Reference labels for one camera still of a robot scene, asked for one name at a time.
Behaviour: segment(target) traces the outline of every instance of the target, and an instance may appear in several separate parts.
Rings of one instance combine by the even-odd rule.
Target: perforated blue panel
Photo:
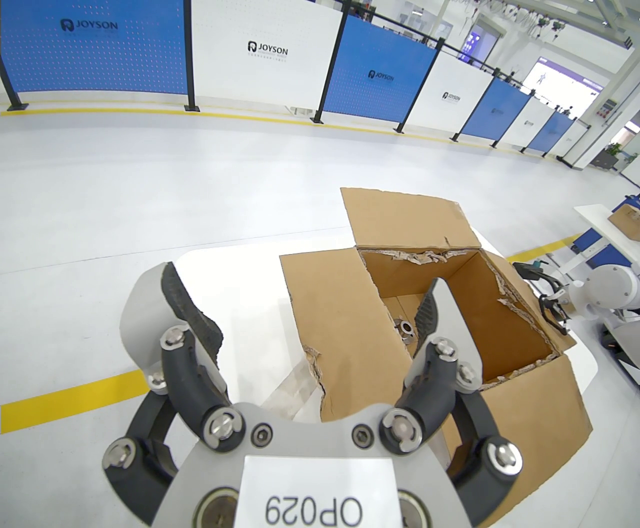
[[[400,122],[434,56],[424,44],[350,16],[324,109]]]
[[[187,93],[182,0],[2,0],[17,92]]]
[[[494,79],[462,129],[462,133],[499,140],[528,103],[529,97],[518,88],[500,79]]]
[[[572,124],[569,116],[554,112],[527,148],[549,152]]]

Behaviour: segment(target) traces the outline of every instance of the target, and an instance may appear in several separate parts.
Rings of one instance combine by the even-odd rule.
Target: open cardboard box
[[[324,391],[323,421],[394,404],[415,353],[413,322],[432,279],[447,280],[483,361],[482,394],[524,468],[490,525],[564,465],[591,432],[569,359],[529,286],[484,251],[460,206],[441,198],[342,189],[356,248],[280,257],[300,341]],[[453,453],[451,417],[443,425]]]

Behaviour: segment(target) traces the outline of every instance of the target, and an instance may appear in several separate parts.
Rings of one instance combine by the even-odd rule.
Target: white table
[[[615,247],[629,262],[631,268],[640,274],[640,242],[629,239],[620,229],[609,221],[611,211],[602,204],[579,205],[575,211],[582,216],[597,231],[602,238],[586,248],[584,251],[563,264],[553,273],[557,278],[569,273],[579,264],[586,262],[592,256],[602,251],[609,244]]]
[[[218,363],[232,401],[319,422],[321,394],[308,373],[279,256],[353,247],[351,231],[338,231],[306,240],[195,250],[177,260],[193,301],[225,336]],[[476,234],[484,248],[498,253]],[[573,338],[577,344],[567,355],[584,392],[598,367],[588,348]]]

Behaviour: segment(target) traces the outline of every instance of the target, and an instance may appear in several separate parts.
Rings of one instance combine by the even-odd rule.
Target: white floor
[[[142,271],[196,247],[343,232],[341,186],[456,200],[506,255],[582,232],[574,205],[638,192],[507,150],[202,116],[2,117],[0,403],[131,370],[118,322]],[[637,525],[637,388],[593,328],[577,331],[600,369],[584,394],[594,431],[501,527]],[[100,469],[138,403],[1,435],[0,525],[138,525]]]

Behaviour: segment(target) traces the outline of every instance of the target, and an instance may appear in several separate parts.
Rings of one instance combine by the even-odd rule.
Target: potted plant
[[[622,145],[620,143],[610,143],[605,147],[604,151],[612,156],[617,156],[622,152]]]
[[[622,152],[622,145],[620,145],[620,143],[610,143],[591,160],[591,165],[609,170],[618,162],[616,154],[620,152]]]

